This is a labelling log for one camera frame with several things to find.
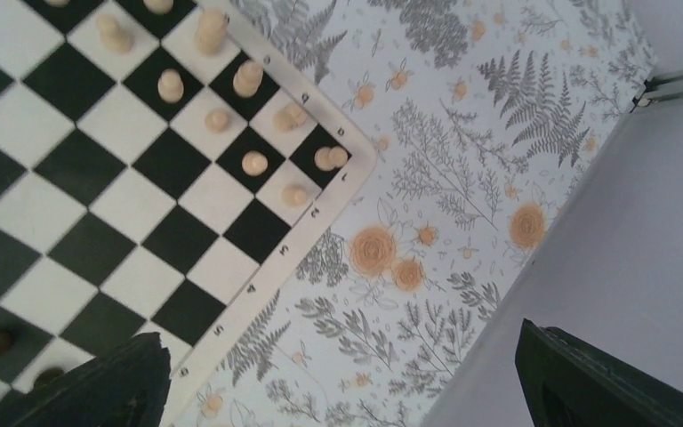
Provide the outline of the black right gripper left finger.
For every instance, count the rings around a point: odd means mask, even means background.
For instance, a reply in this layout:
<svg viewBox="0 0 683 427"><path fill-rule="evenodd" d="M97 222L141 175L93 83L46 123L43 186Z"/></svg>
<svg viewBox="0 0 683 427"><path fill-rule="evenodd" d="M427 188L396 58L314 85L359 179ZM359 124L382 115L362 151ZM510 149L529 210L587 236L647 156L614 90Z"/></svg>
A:
<svg viewBox="0 0 683 427"><path fill-rule="evenodd" d="M0 426L159 426L171 354L157 332L131 337L50 383L0 404Z"/></svg>

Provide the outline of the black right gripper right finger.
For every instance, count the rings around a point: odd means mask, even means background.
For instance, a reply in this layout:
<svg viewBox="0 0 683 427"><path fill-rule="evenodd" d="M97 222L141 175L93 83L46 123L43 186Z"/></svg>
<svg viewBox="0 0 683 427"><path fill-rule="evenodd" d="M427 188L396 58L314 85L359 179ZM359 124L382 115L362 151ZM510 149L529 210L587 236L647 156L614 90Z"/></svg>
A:
<svg viewBox="0 0 683 427"><path fill-rule="evenodd" d="M683 392L555 326L524 319L515 367L536 426L683 426Z"/></svg>

